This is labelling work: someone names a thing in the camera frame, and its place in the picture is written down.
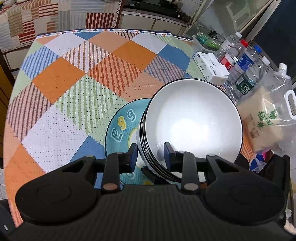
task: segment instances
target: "blue plate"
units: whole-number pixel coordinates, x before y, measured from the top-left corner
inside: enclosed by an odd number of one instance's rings
[[[112,117],[105,137],[106,156],[114,152],[127,152],[132,143],[137,143],[136,133],[142,115],[150,101],[150,98],[138,99],[121,107]],[[147,179],[141,167],[144,166],[139,153],[134,173],[120,174],[123,184],[152,185]]]

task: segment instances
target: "bottle cap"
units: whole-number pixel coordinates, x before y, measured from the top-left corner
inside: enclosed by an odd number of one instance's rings
[[[242,38],[242,35],[238,31],[235,32],[235,35],[238,36],[240,39]]]
[[[268,60],[266,57],[263,57],[261,60],[262,60],[262,62],[263,62],[265,65],[269,65],[269,64],[270,64],[269,60]]]
[[[240,42],[244,47],[248,47],[248,45],[249,45],[248,42],[245,41],[244,39],[242,39]]]
[[[255,45],[255,46],[254,46],[254,49],[255,49],[258,53],[262,53],[262,49],[261,49],[258,45]]]
[[[283,63],[280,63],[279,64],[279,70],[283,70],[283,71],[285,71],[287,73],[287,66],[285,64],[283,64]]]

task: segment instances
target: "green bottle label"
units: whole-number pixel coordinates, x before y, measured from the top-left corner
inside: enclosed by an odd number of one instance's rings
[[[237,90],[242,93],[243,95],[246,95],[254,86],[251,85],[251,83],[248,82],[248,79],[242,75],[236,82],[235,86]]]

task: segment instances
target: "red bottle cap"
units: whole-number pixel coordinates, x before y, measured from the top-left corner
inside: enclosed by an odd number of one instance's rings
[[[247,41],[245,41],[244,39],[242,39],[241,41],[241,44],[243,45],[243,46],[245,46],[245,47],[248,47],[248,42]]]

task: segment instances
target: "patchwork tablecloth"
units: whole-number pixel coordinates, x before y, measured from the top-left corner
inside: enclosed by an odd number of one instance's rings
[[[37,35],[81,28],[115,28],[122,0],[29,0],[0,12],[2,53]]]
[[[26,182],[87,154],[104,158],[106,129],[126,103],[183,77],[204,78],[191,41],[170,33],[89,29],[37,36],[20,68],[4,132],[12,216]],[[242,153],[253,158],[244,141]]]

